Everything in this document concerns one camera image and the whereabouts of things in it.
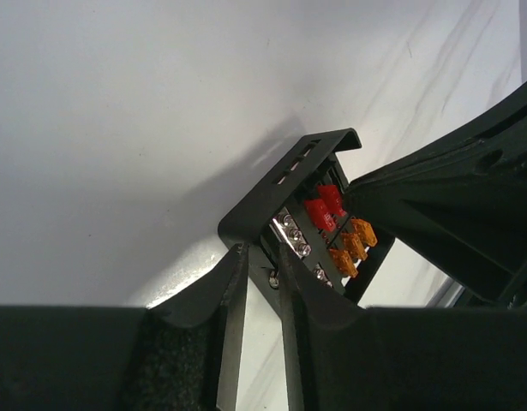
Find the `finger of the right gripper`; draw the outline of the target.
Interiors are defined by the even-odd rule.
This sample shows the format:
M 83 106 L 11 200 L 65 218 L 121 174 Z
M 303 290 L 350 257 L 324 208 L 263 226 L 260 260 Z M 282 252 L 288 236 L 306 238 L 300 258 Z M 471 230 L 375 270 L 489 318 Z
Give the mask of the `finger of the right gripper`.
M 460 128 L 444 135 L 421 149 L 379 169 L 357 177 L 351 184 L 362 184 L 401 171 L 412 165 L 426 164 L 451 156 L 464 149 L 482 145 L 527 117 L 527 81 L 491 109 Z
M 527 306 L 527 142 L 489 141 L 350 184 L 346 207 L 480 299 Z

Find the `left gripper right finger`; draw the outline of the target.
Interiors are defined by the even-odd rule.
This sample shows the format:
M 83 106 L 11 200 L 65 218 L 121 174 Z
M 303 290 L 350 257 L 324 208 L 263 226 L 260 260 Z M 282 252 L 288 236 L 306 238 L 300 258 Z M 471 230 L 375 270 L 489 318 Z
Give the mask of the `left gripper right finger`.
M 292 410 L 527 410 L 527 311 L 363 309 L 287 246 L 278 278 Z

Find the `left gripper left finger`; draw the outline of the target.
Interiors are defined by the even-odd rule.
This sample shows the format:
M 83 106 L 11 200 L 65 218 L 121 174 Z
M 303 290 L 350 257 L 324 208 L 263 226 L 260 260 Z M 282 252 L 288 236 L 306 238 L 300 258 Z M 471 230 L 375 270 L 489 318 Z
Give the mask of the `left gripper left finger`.
M 249 247 L 150 308 L 119 391 L 119 410 L 233 410 L 243 346 Z

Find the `orange blade fuse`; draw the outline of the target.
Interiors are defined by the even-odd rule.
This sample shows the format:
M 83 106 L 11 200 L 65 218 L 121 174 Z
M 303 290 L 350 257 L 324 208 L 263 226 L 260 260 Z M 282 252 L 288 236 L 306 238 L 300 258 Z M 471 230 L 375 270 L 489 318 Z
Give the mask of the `orange blade fuse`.
M 369 222 L 355 217 L 353 217 L 350 222 L 355 233 L 366 247 L 375 247 L 378 244 L 377 236 Z

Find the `red blade fuse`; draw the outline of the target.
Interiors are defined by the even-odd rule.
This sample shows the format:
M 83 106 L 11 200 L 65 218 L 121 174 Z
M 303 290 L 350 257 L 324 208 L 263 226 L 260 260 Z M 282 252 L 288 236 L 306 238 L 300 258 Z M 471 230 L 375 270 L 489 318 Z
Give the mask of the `red blade fuse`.
M 337 228 L 337 224 L 323 199 L 305 200 L 304 206 L 311 222 L 317 229 L 333 232 Z
M 331 214 L 339 217 L 347 215 L 346 210 L 343 208 L 342 194 L 336 185 L 319 185 L 317 191 Z

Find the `black fuse box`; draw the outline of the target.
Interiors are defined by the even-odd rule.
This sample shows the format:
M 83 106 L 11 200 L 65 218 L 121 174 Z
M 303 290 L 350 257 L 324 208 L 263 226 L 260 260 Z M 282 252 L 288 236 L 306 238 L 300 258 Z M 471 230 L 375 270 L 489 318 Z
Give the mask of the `black fuse box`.
M 361 148 L 352 128 L 303 136 L 220 221 L 218 233 L 228 246 L 249 245 L 249 275 L 273 310 L 279 310 L 278 251 L 282 244 L 291 249 L 313 275 L 328 287 L 358 303 L 385 257 L 394 238 L 373 227 L 378 239 L 366 247 L 366 260 L 352 259 L 356 278 L 342 277 L 328 250 L 346 250 L 342 232 L 355 233 L 350 220 L 360 218 L 346 208 L 349 185 L 338 161 L 338 152 Z M 332 214 L 333 232 L 317 229 L 304 206 L 305 200 L 320 199 L 319 185 L 336 185 L 342 194 L 344 217 Z

